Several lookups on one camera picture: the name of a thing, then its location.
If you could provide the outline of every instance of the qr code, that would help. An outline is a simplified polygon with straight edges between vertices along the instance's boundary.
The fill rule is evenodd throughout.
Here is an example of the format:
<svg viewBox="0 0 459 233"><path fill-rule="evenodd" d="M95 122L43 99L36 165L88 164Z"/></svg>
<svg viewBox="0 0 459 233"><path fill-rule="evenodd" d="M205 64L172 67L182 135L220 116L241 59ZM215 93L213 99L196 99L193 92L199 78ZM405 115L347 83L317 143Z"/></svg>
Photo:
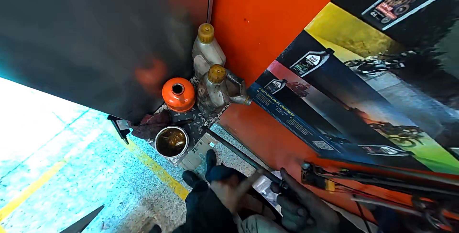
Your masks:
<svg viewBox="0 0 459 233"><path fill-rule="evenodd" d="M328 145L328 143L326 142L313 142L317 147L323 149L323 150L333 150L334 148L332 148L330 145Z"/></svg>

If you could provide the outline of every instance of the yellow floor line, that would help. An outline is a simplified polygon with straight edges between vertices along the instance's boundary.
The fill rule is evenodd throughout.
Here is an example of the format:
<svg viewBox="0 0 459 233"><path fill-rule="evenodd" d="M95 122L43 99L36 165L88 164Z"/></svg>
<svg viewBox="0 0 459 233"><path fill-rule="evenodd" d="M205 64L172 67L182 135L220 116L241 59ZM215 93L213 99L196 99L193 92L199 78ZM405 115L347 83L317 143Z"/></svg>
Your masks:
<svg viewBox="0 0 459 233"><path fill-rule="evenodd" d="M10 213L12 213L18 206L21 205L27 198L29 198L35 191L37 191L41 186L43 186L49 179L54 176L67 162L77 154L78 150L86 148L88 144L93 142L100 134L102 130L97 129L92 131L88 136L86 136L83 141L78 142L77 146L72 148L61 161L56 162L48 171L43 173L35 182L27 186L21 193L16 196L13 200L7 203L0 209L0 222L5 219ZM0 226L0 233L5 233L5 230Z"/></svg>
<svg viewBox="0 0 459 233"><path fill-rule="evenodd" d="M153 173L169 188L178 195L182 200L188 195L188 190L182 186L175 178L173 178L167 171L164 170L155 160L153 160L148 154L146 154L137 144L133 143L128 139L129 144L126 144L121 140L119 135L113 130L113 136L116 137L121 144L123 144L138 160L140 160L145 166L147 166Z"/></svg>
<svg viewBox="0 0 459 233"><path fill-rule="evenodd" d="M21 191L21 194L14 198L12 201L7 203L2 209L0 209L0 221L6 218L10 213L14 211L21 203L23 203L31 194L33 194L37 189L39 189L42 185L44 185L48 180L54 176L67 162L66 161L59 161L54 164L48 171L43 173L41 177L31 183L26 189Z"/></svg>

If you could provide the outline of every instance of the gloved hand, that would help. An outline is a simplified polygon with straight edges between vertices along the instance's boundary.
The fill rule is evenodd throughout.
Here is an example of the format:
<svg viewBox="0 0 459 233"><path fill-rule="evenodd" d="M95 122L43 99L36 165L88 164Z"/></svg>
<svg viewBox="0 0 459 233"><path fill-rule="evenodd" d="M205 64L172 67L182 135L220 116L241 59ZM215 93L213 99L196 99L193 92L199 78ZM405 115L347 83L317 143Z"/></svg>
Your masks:
<svg viewBox="0 0 459 233"><path fill-rule="evenodd" d="M259 177L261 177L261 172L256 171L253 175L238 183L235 183L231 178L225 181L213 180L210 183L210 189L212 189L222 204L231 213L235 214L237 213L240 200Z"/></svg>
<svg viewBox="0 0 459 233"><path fill-rule="evenodd" d="M277 196L277 203L282 208L283 226L299 233L338 232L339 217L336 212L284 168L281 168L280 174L289 187ZM278 184L272 183L271 190L279 193L281 189Z"/></svg>

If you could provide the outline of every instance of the wire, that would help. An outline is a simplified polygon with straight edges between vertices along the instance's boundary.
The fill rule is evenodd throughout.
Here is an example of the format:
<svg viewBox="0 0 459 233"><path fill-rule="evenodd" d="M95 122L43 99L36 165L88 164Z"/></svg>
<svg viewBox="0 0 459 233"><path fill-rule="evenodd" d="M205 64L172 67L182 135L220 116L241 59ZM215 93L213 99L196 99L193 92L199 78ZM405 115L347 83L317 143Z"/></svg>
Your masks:
<svg viewBox="0 0 459 233"><path fill-rule="evenodd" d="M370 225L368 225L367 218L364 215L364 211L362 210L362 207L360 206L360 203L357 202L357 201L355 203L357 204L357 207L359 208L360 217L362 218L362 220L364 220L364 223L365 223L365 226L367 227L368 233L372 233L371 230L370 230Z"/></svg>
<svg viewBox="0 0 459 233"><path fill-rule="evenodd" d="M398 205L400 205L400 206L405 206L405 207L408 206L408 205L406 205L406 204L404 204L404 203L399 203L399 202L396 202L396 201L392 201L392 200L389 200L389 199L385 199L385 198L379 197L379 196L377 196L377 195L369 194L369 193L364 192L364 191L362 191L362 190L355 189L355 188L349 187L349 186L347 186L347 185L343 185L343 184L338 183L338 182L333 181L333 180L330 180L330 181L333 182L333 183L335 183L335 184L338 185L338 186L344 186L344 187L346 187L346 188L348 188L348 189L351 189L351 190L353 190L353 191L356 191L356 192L365 194L365 195L367 195L367 196L376 197L376 198L378 198L378 199L380 199L380 200L387 201L387 202L394 203L394 204L398 204Z"/></svg>

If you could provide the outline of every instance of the concrete floor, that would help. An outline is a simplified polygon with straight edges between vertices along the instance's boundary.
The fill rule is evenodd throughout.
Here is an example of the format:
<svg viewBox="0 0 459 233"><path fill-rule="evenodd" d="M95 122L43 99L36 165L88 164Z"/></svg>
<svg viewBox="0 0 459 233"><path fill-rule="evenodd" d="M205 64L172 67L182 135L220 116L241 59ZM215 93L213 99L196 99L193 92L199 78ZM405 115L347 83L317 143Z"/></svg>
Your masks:
<svg viewBox="0 0 459 233"><path fill-rule="evenodd" d="M101 205L84 233L170 232L185 220L190 188L146 141L116 135L107 114L0 78L0 233L60 232ZM221 137L253 156L220 126ZM215 146L218 160L254 169ZM204 164L196 171L203 175Z"/></svg>

